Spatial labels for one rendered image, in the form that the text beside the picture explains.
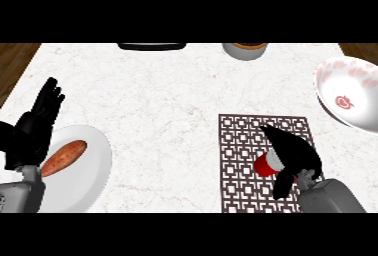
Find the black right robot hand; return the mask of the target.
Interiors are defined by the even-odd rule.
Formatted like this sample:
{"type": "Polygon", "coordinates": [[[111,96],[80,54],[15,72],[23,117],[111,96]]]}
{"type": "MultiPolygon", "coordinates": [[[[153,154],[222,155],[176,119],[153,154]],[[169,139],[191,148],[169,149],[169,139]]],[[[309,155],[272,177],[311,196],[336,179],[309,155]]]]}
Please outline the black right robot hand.
{"type": "Polygon", "coordinates": [[[309,142],[293,133],[275,128],[262,126],[261,129],[272,143],[284,169],[280,171],[274,185],[274,199],[287,198],[294,178],[303,170],[312,171],[312,180],[323,174],[323,161],[320,154],[309,142]]]}

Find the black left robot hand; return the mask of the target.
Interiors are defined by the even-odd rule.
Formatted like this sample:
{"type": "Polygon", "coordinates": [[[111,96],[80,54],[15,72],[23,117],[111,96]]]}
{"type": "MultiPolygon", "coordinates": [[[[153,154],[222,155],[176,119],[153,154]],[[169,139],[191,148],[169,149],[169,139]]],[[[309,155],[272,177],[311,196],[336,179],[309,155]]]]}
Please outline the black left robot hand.
{"type": "Polygon", "coordinates": [[[39,92],[30,111],[17,125],[0,121],[0,152],[5,153],[5,169],[17,170],[21,166],[36,165],[45,161],[54,125],[66,95],[58,80],[49,78],[39,92]]]}

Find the red can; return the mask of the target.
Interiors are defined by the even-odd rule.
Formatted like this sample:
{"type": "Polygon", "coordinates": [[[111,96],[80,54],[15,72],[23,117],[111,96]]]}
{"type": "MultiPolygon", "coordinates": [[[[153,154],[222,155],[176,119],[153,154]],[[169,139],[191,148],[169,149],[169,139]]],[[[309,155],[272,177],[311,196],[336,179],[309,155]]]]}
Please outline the red can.
{"type": "Polygon", "coordinates": [[[269,177],[284,170],[284,164],[274,149],[255,161],[255,170],[262,177],[269,177]]]}

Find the brown patterned placemat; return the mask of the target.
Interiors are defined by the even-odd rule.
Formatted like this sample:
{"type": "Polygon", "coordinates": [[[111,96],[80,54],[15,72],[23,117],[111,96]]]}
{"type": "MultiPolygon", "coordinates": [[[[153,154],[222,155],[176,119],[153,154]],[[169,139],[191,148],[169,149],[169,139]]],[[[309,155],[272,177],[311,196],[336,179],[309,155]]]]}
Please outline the brown patterned placemat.
{"type": "Polygon", "coordinates": [[[224,213],[300,213],[300,189],[293,184],[287,199],[272,196],[277,175],[262,177],[255,161],[272,149],[261,127],[271,125],[315,145],[306,117],[219,115],[221,195],[224,213]]]}

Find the white bowl with red print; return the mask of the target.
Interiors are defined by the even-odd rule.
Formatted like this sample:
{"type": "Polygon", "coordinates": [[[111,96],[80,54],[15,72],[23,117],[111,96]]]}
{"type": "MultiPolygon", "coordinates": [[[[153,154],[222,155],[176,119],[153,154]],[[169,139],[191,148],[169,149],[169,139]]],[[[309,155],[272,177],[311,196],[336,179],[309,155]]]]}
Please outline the white bowl with red print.
{"type": "Polygon", "coordinates": [[[333,57],[315,70],[320,101],[348,126],[378,134],[378,65],[356,57],[333,57]]]}

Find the orange sweet potato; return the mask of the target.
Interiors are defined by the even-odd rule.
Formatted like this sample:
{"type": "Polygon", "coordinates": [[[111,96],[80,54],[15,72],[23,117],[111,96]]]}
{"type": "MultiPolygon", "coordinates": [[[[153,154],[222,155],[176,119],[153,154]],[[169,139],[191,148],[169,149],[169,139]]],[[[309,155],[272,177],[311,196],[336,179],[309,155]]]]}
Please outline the orange sweet potato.
{"type": "Polygon", "coordinates": [[[86,149],[88,143],[85,140],[76,140],[66,144],[45,162],[42,176],[49,177],[70,167],[82,157],[86,149]]]}

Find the white plate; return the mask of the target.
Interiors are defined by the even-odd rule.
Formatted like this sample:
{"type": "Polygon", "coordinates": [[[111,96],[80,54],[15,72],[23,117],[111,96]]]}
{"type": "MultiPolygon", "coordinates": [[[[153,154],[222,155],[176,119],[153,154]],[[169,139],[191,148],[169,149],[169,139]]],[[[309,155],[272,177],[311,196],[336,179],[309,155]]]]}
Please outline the white plate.
{"type": "Polygon", "coordinates": [[[86,212],[108,182],[113,150],[107,136],[95,127],[72,125],[57,130],[48,156],[76,140],[83,140],[88,148],[73,165],[43,178],[46,191],[41,213],[86,212]]]}

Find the grey cup with brown contents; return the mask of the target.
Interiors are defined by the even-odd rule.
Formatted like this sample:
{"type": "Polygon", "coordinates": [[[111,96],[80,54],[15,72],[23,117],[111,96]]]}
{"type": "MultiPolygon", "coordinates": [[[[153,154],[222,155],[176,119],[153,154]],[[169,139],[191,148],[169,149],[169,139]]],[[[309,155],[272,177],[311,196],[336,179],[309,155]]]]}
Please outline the grey cup with brown contents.
{"type": "Polygon", "coordinates": [[[268,48],[266,43],[225,43],[224,49],[231,57],[252,61],[262,57],[268,48]]]}

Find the black flat appliance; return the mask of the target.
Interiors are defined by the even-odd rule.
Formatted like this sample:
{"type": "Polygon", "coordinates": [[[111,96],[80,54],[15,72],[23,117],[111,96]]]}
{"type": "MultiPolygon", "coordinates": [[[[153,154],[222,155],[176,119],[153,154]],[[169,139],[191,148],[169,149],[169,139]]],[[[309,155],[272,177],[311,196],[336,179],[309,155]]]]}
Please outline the black flat appliance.
{"type": "Polygon", "coordinates": [[[187,47],[187,43],[117,43],[123,50],[134,51],[172,51],[187,47]]]}

